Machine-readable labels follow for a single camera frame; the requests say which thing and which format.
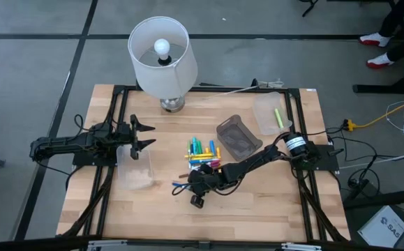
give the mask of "lamp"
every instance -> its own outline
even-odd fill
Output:
[[[132,31],[128,49],[138,84],[168,112],[183,108],[197,78],[188,32],[170,17],[150,17]]]

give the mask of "white cable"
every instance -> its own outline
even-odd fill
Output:
[[[387,120],[388,122],[390,122],[390,124],[392,124],[395,128],[397,128],[397,129],[403,131],[402,128],[399,128],[397,125],[395,125],[394,123],[391,122],[391,119],[388,118],[389,108],[390,108],[391,106],[393,106],[393,105],[397,105],[397,104],[400,104],[400,103],[404,103],[404,101],[399,101],[399,102],[395,102],[395,103],[392,103],[392,104],[388,105],[388,106],[386,107],[385,117],[386,117],[386,120]]]
[[[404,158],[404,155],[398,156],[398,157],[395,157],[395,158],[386,159],[386,160],[378,160],[378,161],[375,161],[374,164],[388,162],[388,161],[394,161],[394,160],[400,160],[402,158]],[[341,169],[351,168],[351,167],[360,167],[362,165],[369,165],[369,162],[368,163],[363,163],[363,164],[350,165],[350,166],[346,166],[346,167],[340,167],[340,170]]]
[[[246,91],[246,90],[250,90],[250,89],[254,89],[257,87],[271,87],[271,88],[280,88],[282,87],[282,85],[284,85],[284,82],[282,82],[280,79],[278,79],[278,81],[275,82],[263,82],[263,81],[258,81],[258,85],[257,86],[252,86],[252,87],[247,87],[247,88],[243,88],[243,89],[239,89],[239,90],[235,90],[235,91],[230,91],[227,93],[220,93],[220,94],[216,94],[216,95],[212,95],[206,98],[203,98],[204,100],[210,99],[210,98],[215,98],[218,96],[224,96],[224,95],[228,95],[231,93],[238,93],[240,91]]]

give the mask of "sneaker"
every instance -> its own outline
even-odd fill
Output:
[[[381,69],[385,66],[390,66],[391,64],[393,64],[394,62],[388,59],[388,55],[385,53],[383,55],[380,55],[374,59],[369,59],[366,62],[366,65],[369,68],[372,69]]]
[[[381,36],[378,32],[372,33],[370,35],[361,36],[359,39],[360,43],[364,45],[377,45],[378,47],[386,47],[391,40],[391,37]]]

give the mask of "person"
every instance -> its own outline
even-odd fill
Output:
[[[397,26],[404,18],[404,0],[400,0],[385,17],[382,28],[377,33],[362,36],[359,38],[360,43],[364,45],[377,45],[378,47],[386,47],[391,40]],[[390,66],[404,57],[404,42],[390,49],[387,53],[369,59],[366,65],[372,69],[381,69]]]

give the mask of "yellow cable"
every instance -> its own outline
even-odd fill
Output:
[[[351,125],[350,127],[351,127],[351,128],[365,128],[365,127],[368,127],[368,126],[374,124],[375,122],[379,121],[380,119],[383,119],[383,118],[386,117],[387,115],[390,115],[390,114],[392,114],[392,113],[394,113],[394,112],[397,112],[398,110],[402,109],[403,107],[404,107],[404,105],[401,105],[401,106],[397,107],[396,109],[393,109],[392,111],[388,112],[387,114],[383,114],[383,116],[374,119],[373,121],[367,123],[366,125],[356,125],[356,124],[354,124],[354,123],[351,122],[352,125]]]

